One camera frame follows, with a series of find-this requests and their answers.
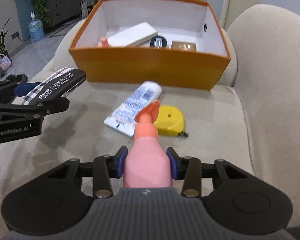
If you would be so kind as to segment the pink spray bottle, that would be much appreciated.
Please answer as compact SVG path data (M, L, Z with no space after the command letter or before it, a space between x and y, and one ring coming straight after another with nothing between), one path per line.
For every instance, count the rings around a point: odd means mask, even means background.
M159 100L154 100L135 117L134 141L123 171L124 187L172 186L170 159L159 143L158 130L154 125L159 108Z

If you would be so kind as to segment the plaid black glasses case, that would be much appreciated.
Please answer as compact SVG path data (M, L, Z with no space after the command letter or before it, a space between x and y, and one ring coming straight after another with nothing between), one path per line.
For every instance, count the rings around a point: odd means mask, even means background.
M77 68L65 67L47 77L44 81L28 92L25 96L15 97L13 105L35 105L42 100L67 97L85 80L84 71Z

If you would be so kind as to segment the pink cup with handle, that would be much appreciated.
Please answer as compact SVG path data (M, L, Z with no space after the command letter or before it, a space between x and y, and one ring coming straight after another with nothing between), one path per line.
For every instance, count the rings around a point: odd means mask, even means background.
M108 48L108 47L110 47L110 44L109 44L108 39L106 37L102 37L100 39L100 41L98 42L97 46L98 47L107 47Z

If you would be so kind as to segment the illustrated card box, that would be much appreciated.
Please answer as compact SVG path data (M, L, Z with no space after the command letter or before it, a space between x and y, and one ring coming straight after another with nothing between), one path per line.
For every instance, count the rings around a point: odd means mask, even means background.
M171 49L180 50L180 51L192 51L192 52L197 51L197 47L195 43L184 42L184 41L172 41Z

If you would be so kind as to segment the pink checked bag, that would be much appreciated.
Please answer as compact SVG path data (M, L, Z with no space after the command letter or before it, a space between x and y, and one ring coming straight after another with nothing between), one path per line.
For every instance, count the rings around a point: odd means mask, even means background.
M11 60L8 56L0 54L0 68L3 72L6 72L12 65Z

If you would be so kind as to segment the white blue tube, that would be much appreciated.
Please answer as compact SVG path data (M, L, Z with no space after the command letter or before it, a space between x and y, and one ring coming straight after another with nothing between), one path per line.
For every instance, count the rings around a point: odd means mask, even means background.
M162 87L159 84L145 81L103 123L129 137L133 137L136 124L135 116L144 107L157 100L161 93Z

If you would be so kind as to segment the yellow tape measure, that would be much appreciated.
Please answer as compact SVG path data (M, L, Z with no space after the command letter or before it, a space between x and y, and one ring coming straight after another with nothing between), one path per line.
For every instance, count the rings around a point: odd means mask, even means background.
M161 105L154 125L158 130L158 135L183 138L189 136L189 134L184 131L184 116L181 110L174 106Z

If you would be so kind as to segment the potted green plant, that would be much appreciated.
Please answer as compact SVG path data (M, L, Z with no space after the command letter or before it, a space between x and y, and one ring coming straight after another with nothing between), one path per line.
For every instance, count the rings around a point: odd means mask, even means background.
M5 45L5 38L7 33L9 32L9 30L5 30L7 24L9 23L11 18L9 18L3 27L0 26L0 54L3 54L5 56L8 56L8 51L6 49L6 45Z

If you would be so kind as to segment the blue water jug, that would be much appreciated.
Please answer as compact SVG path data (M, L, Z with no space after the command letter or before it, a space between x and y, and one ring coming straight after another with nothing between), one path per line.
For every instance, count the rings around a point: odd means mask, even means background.
M40 41L45 37L44 26L40 19L33 18L29 23L28 28L32 43Z

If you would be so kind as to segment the beige fabric sofa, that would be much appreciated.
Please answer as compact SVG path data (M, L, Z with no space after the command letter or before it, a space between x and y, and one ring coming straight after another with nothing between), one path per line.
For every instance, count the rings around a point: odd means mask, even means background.
M162 147L205 163L223 158L280 189L300 226L300 16L281 7L250 7L224 32L232 59L210 90L165 87L164 105L180 109L188 138ZM14 189L70 158L92 161L130 146L104 125L136 85L83 83L64 113L47 116L38 137L0 145L0 207ZM8 232L0 211L0 237Z

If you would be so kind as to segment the dark cabinet with plants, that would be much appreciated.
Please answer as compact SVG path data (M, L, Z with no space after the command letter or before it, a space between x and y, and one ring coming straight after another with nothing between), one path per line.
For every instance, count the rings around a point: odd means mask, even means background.
M45 17L49 20L43 20L46 31L55 29L59 24L81 16L81 0L45 0L45 6L49 12Z

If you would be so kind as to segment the dark blue spray can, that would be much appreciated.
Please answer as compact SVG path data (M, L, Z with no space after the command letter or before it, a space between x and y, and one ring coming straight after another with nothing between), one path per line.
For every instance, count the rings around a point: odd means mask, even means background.
M166 48L167 47L167 40L163 36L155 36L151 38L150 47L153 48Z

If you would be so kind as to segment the white flat box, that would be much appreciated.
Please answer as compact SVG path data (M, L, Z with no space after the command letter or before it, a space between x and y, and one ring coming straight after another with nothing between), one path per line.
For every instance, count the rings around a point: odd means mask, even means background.
M134 25L126 30L107 38L108 44L111 47L130 47L141 45L153 37L157 36L158 32L149 23L142 22Z

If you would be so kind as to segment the orange cardboard storage box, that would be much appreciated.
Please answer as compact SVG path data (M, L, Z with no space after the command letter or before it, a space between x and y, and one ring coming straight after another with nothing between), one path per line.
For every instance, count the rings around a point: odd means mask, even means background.
M209 3L100 0L69 53L90 82L211 90L231 55Z

